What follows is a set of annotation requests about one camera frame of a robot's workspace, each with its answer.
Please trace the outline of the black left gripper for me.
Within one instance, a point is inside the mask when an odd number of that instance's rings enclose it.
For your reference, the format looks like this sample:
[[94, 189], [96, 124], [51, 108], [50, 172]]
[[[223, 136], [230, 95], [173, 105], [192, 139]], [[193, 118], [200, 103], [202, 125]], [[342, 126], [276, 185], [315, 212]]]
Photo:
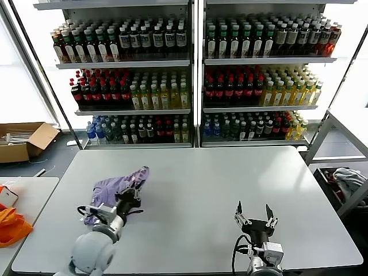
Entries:
[[143, 213], [141, 207], [141, 190], [126, 187], [115, 195], [117, 201], [116, 213], [119, 216]]

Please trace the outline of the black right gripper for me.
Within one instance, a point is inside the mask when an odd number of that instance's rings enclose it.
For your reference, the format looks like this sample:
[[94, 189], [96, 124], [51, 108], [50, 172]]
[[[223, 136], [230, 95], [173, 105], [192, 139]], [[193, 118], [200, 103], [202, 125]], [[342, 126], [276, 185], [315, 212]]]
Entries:
[[237, 205], [234, 216], [235, 222], [242, 232], [250, 237], [252, 245], [262, 245], [268, 242], [269, 238], [274, 234], [274, 228], [278, 223], [278, 218], [274, 216], [268, 204], [266, 204], [266, 214], [267, 222], [262, 220], [250, 221], [243, 214], [241, 201]]

